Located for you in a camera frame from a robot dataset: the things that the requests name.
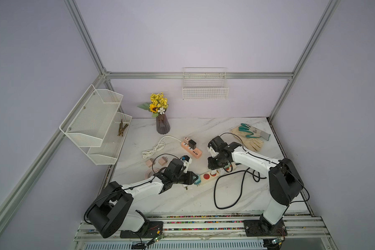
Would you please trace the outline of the cream red power strip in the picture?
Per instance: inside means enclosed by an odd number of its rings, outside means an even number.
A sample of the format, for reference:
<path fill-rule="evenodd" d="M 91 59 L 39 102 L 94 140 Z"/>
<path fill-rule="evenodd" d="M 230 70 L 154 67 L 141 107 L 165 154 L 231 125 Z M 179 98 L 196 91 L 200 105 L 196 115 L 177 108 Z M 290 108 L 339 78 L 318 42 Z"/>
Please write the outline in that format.
<path fill-rule="evenodd" d="M 197 185 L 206 185 L 212 181 L 217 180 L 218 177 L 234 172 L 236 169 L 236 164 L 232 163 L 227 167 L 205 172 L 204 174 L 200 175 L 200 183 Z"/>

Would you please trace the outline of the round pink power socket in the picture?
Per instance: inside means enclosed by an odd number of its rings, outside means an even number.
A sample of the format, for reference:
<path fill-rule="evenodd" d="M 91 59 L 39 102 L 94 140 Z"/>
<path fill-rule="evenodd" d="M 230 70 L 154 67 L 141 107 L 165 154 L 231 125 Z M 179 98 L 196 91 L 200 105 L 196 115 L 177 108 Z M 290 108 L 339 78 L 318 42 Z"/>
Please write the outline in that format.
<path fill-rule="evenodd" d="M 149 169 L 146 174 L 145 174 L 145 180 L 146 181 L 149 181 L 149 182 L 152 182 L 154 181 L 155 178 L 159 177 L 162 175 L 162 172 L 165 170 L 166 168 L 163 167 L 161 169 L 158 169 L 158 168 L 154 168 L 154 169 Z"/>

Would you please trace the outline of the teal USB charger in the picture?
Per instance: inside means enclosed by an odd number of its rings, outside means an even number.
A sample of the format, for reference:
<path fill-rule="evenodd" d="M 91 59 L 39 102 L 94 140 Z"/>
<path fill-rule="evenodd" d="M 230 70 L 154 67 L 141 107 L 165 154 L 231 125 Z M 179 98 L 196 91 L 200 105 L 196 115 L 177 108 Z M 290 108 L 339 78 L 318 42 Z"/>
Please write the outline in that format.
<path fill-rule="evenodd" d="M 201 177 L 198 176 L 198 178 L 194 181 L 194 185 L 199 186 L 201 184 Z"/>

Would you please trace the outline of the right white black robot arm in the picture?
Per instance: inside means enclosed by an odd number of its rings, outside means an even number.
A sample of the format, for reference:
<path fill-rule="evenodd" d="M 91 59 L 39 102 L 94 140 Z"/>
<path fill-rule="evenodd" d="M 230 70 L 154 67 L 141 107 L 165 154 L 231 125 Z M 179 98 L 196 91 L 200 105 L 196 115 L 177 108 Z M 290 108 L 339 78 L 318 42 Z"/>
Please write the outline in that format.
<path fill-rule="evenodd" d="M 227 144 L 220 136 L 208 143 L 207 150 L 211 154 L 211 157 L 208 157 L 208 169 L 222 169 L 232 163 L 244 165 L 259 173 L 256 180 L 263 177 L 269 183 L 271 200 L 259 219 L 244 221 L 246 235 L 285 236 L 283 216 L 294 203 L 293 200 L 305 189 L 293 161 L 262 156 L 245 149 L 241 143 Z"/>

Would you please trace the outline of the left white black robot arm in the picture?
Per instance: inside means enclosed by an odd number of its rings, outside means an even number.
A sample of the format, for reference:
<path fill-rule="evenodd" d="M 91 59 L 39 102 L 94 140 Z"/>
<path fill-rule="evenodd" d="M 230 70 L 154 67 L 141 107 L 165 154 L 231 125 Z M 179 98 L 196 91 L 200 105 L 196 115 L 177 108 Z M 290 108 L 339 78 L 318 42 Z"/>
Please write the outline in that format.
<path fill-rule="evenodd" d="M 167 167 L 154 173 L 150 178 L 133 184 L 120 185 L 109 183 L 86 209 L 83 219 L 91 224 L 103 238 L 108 238 L 121 231 L 120 236 L 126 238 L 131 233 L 143 237 L 153 233 L 153 223 L 139 210 L 132 211 L 134 202 L 147 197 L 160 195 L 175 184 L 193 185 L 199 176 L 189 171 L 192 159 L 188 156 L 173 159 Z"/>

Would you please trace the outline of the black plug adapter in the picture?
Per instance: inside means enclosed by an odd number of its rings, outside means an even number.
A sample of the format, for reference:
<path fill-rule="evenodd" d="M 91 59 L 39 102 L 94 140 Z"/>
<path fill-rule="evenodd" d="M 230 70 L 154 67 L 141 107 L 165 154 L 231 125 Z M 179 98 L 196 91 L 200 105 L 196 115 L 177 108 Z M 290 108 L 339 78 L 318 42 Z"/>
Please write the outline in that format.
<path fill-rule="evenodd" d="M 188 146 L 189 146 L 189 148 L 194 150 L 194 149 L 196 149 L 196 142 L 194 140 L 190 139 L 188 141 Z"/>

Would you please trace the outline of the orange USB power strip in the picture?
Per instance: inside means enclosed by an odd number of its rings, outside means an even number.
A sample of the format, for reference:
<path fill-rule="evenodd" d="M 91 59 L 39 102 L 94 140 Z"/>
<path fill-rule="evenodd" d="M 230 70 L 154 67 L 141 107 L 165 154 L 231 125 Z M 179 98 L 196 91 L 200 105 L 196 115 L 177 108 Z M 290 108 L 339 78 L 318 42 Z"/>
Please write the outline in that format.
<path fill-rule="evenodd" d="M 197 148 L 197 143 L 189 137 L 184 137 L 181 146 L 196 159 L 202 156 L 202 151 Z"/>

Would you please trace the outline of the green grey work glove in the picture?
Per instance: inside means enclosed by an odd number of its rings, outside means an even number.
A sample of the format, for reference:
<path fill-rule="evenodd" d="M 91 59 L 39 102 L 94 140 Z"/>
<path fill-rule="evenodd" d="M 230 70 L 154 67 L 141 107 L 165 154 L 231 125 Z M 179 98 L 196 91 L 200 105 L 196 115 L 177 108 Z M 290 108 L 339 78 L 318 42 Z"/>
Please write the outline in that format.
<path fill-rule="evenodd" d="M 244 124 L 244 123 L 240 124 L 240 126 L 238 127 L 238 130 L 240 132 L 245 133 L 246 138 L 250 138 L 250 139 L 262 138 L 266 141 L 268 141 L 270 138 L 270 134 L 260 129 L 257 129 L 249 124 Z"/>

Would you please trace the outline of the dark ribbed vase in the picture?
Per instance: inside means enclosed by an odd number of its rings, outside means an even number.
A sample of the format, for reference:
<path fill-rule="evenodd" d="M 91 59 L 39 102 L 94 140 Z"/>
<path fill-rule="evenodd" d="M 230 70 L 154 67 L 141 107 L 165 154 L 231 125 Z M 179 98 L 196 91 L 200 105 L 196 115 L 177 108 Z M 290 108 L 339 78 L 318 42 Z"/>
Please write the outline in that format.
<path fill-rule="evenodd" d="M 170 131 L 170 124 L 166 114 L 156 117 L 156 129 L 159 134 L 167 134 Z"/>

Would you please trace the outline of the brown clips on shelf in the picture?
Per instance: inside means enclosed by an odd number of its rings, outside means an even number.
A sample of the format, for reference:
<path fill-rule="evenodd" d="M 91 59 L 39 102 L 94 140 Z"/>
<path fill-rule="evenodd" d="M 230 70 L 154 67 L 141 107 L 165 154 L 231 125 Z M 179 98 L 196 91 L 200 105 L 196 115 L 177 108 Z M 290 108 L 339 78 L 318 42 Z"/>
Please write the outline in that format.
<path fill-rule="evenodd" d="M 118 136 L 124 136 L 125 130 L 129 127 L 129 124 L 121 120 L 118 129 Z"/>

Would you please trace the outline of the lower white mesh shelf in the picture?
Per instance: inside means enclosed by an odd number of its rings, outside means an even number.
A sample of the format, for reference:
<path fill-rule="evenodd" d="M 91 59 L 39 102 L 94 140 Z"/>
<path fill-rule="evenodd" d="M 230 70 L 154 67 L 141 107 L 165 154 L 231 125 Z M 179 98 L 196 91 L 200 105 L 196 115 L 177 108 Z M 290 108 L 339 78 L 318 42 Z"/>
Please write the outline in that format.
<path fill-rule="evenodd" d="M 116 112 L 114 120 L 111 122 L 109 129 L 104 137 L 102 145 L 98 148 L 89 148 L 87 157 L 96 165 L 113 165 L 118 161 L 122 146 L 126 139 L 128 129 L 125 130 L 124 136 L 118 136 L 119 124 L 123 120 L 130 126 L 132 116 Z"/>

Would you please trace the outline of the white mesh shelf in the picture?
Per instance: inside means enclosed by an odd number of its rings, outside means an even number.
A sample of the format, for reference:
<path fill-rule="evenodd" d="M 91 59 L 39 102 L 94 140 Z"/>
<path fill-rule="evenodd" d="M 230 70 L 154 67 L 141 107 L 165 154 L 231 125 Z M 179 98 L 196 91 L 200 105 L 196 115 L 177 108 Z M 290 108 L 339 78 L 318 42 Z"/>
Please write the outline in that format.
<path fill-rule="evenodd" d="M 124 136 L 118 136 L 119 124 L 123 120 L 130 126 L 132 116 L 116 112 L 114 120 L 111 122 L 109 129 L 104 137 L 102 145 L 98 148 L 89 148 L 87 157 L 96 165 L 113 165 L 118 161 L 122 146 L 126 139 L 128 129 L 125 130 Z"/>
<path fill-rule="evenodd" d="M 80 148 L 102 146 L 122 98 L 122 94 L 90 85 L 60 131 Z"/>

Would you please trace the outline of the yellow artificial flowers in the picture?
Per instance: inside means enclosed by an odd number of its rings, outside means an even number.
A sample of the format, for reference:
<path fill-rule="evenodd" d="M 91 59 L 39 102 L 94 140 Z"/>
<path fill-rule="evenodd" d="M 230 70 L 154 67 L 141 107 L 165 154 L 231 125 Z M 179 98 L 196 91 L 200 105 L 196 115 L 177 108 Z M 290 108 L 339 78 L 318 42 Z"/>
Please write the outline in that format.
<path fill-rule="evenodd" d="M 138 105 L 138 108 L 149 111 L 152 113 L 152 117 L 156 118 L 160 115 L 164 115 L 168 110 L 168 99 L 164 96 L 164 93 L 153 93 L 150 95 L 150 101 Z"/>

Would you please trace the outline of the upper white mesh shelf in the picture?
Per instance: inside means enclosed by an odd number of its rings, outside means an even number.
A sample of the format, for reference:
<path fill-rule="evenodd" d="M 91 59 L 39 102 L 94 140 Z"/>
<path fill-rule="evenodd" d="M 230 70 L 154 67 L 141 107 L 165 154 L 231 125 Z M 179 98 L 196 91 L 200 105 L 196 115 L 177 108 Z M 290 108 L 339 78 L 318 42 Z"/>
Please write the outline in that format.
<path fill-rule="evenodd" d="M 60 131 L 80 148 L 102 146 L 122 98 L 122 94 L 90 85 Z"/>

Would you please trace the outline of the aluminium frame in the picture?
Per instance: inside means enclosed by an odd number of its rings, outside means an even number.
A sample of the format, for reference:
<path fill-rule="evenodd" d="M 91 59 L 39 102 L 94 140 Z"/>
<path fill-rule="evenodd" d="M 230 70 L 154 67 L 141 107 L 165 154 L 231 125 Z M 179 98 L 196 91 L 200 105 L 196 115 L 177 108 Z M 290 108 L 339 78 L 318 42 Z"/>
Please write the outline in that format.
<path fill-rule="evenodd" d="M 97 87 L 101 84 L 105 84 L 107 88 L 111 89 L 110 84 L 111 79 L 194 79 L 199 81 L 204 81 L 207 79 L 286 79 L 288 82 L 283 88 L 276 106 L 272 110 L 269 116 L 269 122 L 273 122 L 279 109 L 281 108 L 283 102 L 285 101 L 288 93 L 296 82 L 300 72 L 302 71 L 305 63 L 307 62 L 311 52 L 313 51 L 315 45 L 319 41 L 322 32 L 325 30 L 326 25 L 330 21 L 333 13 L 339 5 L 339 1 L 329 1 L 327 7 L 325 8 L 314 32 L 312 33 L 305 49 L 300 56 L 296 66 L 290 73 L 266 73 L 266 72 L 245 72 L 245 73 L 218 73 L 218 72 L 190 72 L 184 74 L 182 72 L 173 73 L 143 73 L 143 72 L 106 72 L 102 61 L 99 59 L 97 50 L 93 44 L 93 40 L 88 33 L 87 27 L 83 21 L 81 12 L 77 6 L 76 1 L 66 1 L 65 4 L 80 32 L 82 39 L 92 56 L 93 62 L 99 71 L 98 77 L 94 80 L 93 86 Z M 52 138 L 49 140 L 48 144 L 44 147 L 38 157 L 34 160 L 30 168 L 26 171 L 24 176 L 20 179 L 14 189 L 10 192 L 9 196 L 0 206 L 0 236 L 2 235 L 5 228 L 8 226 L 9 222 L 14 217 L 15 213 L 18 211 L 23 200 L 32 190 L 35 183 L 43 174 L 49 159 L 54 155 L 55 150 L 59 147 L 60 143 L 64 139 L 65 134 L 58 129 Z"/>

